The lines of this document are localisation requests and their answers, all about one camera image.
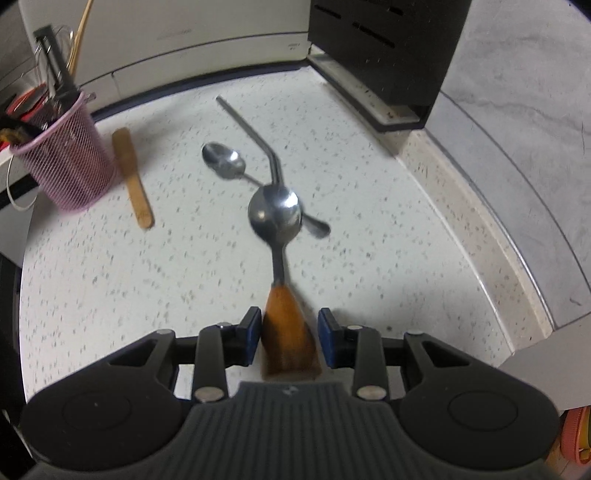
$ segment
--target white speckled countertop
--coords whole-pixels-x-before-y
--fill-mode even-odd
[[[246,217],[254,188],[217,178],[200,149],[208,141],[238,149],[262,181],[268,163],[216,95],[274,146],[286,183],[332,226],[328,239],[302,230],[287,248],[310,323],[327,306],[343,324],[392,337],[423,330],[495,366],[510,355],[470,263],[421,187],[318,74],[301,69],[179,93],[98,125],[106,140],[131,129],[156,224],[140,230],[123,184],[81,214],[40,201],[22,272],[28,397],[154,329],[196,335],[264,307],[271,254]],[[259,378],[258,368],[230,369],[230,390],[245,378]]]

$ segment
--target orange object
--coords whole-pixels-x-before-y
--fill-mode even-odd
[[[573,408],[566,414],[562,434],[560,436],[560,450],[567,460],[578,465],[585,465],[591,459],[589,449],[589,407]]]
[[[10,130],[9,128],[2,128],[2,130],[0,130],[0,141],[12,145],[21,145],[27,142],[27,139],[17,131]]]
[[[265,378],[303,380],[320,374],[316,342],[288,285],[271,287],[261,340],[267,356]]]

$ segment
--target pink wire pencil holder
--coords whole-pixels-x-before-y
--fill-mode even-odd
[[[47,122],[50,105],[29,121]],[[88,110],[84,94],[53,125],[29,143],[11,147],[39,187],[61,210],[87,208],[109,189],[115,163],[105,150]]]

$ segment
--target spoon bowl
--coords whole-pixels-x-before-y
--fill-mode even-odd
[[[206,143],[201,154],[205,164],[225,180],[244,176],[246,162],[236,150],[216,142]]]
[[[301,229],[300,200],[284,185],[264,185],[248,204],[248,219],[271,250],[282,250]]]

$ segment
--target metal spoon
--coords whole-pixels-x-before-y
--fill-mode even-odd
[[[225,145],[216,142],[206,143],[201,154],[206,165],[217,175],[226,180],[245,179],[261,187],[262,183],[245,173],[246,162],[240,154]],[[302,211],[304,227],[316,238],[324,238],[330,234],[330,225]]]
[[[225,101],[220,95],[216,97],[216,101],[222,106],[222,108],[228,112],[228,114],[234,119],[234,121],[242,127],[242,129],[246,132],[246,134],[251,137],[254,142],[261,148],[265,155],[269,158],[269,167],[271,168],[271,183],[283,183],[283,176],[281,175],[281,166],[279,162],[279,157],[275,153],[275,150],[271,148],[271,146],[265,142],[263,137],[261,137],[256,130],[249,124],[246,120],[243,119],[242,115],[240,115],[232,105],[230,105],[227,101]]]
[[[284,185],[264,185],[248,204],[248,220],[259,238],[271,248],[273,285],[285,284],[283,250],[301,229],[300,200]]]

